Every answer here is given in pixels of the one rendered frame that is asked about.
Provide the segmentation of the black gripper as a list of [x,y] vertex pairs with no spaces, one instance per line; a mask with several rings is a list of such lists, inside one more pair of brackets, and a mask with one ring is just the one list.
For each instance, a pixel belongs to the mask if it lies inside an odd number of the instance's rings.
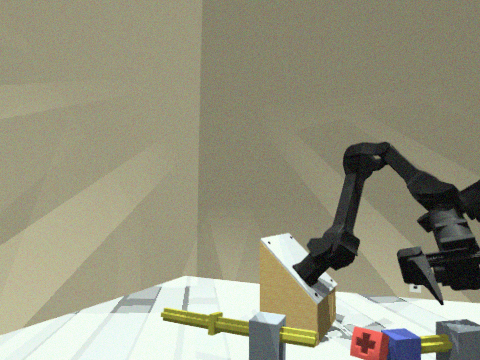
[[466,218],[446,218],[434,227],[440,251],[423,254],[421,246],[399,249],[397,258],[404,283],[424,285],[441,305],[443,297],[431,268],[447,269],[480,264],[480,247]]

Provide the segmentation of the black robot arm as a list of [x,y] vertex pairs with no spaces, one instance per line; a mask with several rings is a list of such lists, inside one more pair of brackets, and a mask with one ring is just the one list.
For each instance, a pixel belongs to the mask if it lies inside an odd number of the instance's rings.
[[[376,159],[374,156],[381,158]],[[428,211],[417,222],[426,232],[434,232],[435,224],[446,218],[464,218],[480,223],[480,180],[458,191],[453,184],[441,182],[426,171],[419,170],[400,155],[390,143],[357,143],[350,145],[343,157],[345,180],[333,225],[322,238],[311,239],[309,253],[292,267],[312,287],[329,268],[335,271],[352,264],[360,244],[354,226],[361,201],[364,181],[373,171],[390,165],[405,181],[413,198]],[[434,267],[434,277],[442,286],[454,291],[480,289],[480,266],[447,269]]]

